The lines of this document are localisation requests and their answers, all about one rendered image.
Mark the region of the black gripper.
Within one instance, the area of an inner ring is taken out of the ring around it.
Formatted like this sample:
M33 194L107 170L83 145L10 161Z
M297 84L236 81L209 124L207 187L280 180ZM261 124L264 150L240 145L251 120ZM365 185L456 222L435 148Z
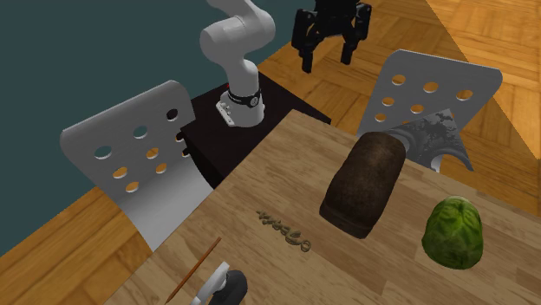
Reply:
M359 41L368 37L372 6L360 0L316 0L315 10L298 9L291 46L302 58L302 71L312 70L313 53L325 38L342 36L341 62L349 65Z

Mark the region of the grey chair with round holes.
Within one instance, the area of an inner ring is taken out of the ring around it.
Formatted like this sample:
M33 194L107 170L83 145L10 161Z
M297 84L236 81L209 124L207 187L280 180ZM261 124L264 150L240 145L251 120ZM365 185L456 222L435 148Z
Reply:
M356 135L384 132L435 172L444 155L473 170L460 131L501 86L499 69L398 49L384 62Z
M159 86L64 129L64 155L126 214L156 250L212 192L186 142L194 121L186 89Z

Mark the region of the dark brown bread loaf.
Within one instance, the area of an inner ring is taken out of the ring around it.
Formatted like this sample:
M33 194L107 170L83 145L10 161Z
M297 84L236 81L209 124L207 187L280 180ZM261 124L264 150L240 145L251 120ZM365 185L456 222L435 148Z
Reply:
M405 147L395 137L363 134L332 178L320 216L353 237L367 237L387 205L405 158Z

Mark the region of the black robot stand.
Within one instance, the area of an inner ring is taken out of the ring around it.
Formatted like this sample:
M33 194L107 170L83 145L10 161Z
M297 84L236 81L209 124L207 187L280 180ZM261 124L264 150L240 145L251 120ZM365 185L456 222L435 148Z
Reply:
M259 75L265 110L255 127L229 127L216 109L223 84L192 99L196 120L181 128L187 151L209 185L217 187L235 167L293 109L329 124L331 118L275 83Z

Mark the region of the green cabbage head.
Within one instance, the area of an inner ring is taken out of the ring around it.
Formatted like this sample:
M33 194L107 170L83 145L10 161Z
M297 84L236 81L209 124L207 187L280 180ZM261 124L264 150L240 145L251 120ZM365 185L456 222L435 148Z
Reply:
M483 255L483 226L475 206L461 196L439 202L427 220L423 250L449 269L470 269Z

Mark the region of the thin brown pencil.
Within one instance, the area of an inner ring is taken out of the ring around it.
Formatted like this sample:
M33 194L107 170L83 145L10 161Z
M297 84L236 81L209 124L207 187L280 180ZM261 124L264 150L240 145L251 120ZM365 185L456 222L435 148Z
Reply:
M204 255L196 262L196 264L190 269L188 274L181 280L181 282L176 286L173 292L167 297L165 304L168 304L181 290L181 288L186 284L194 272L199 268L199 266L204 262L204 260L212 253L218 243L221 241L222 237L217 237L217 239L212 243L209 249L204 253Z

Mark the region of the white and black tool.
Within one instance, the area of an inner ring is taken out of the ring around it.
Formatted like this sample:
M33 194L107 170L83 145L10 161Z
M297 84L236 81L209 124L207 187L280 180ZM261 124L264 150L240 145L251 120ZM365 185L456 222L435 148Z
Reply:
M240 270L222 262L192 299L190 305L240 305L247 293L247 279Z

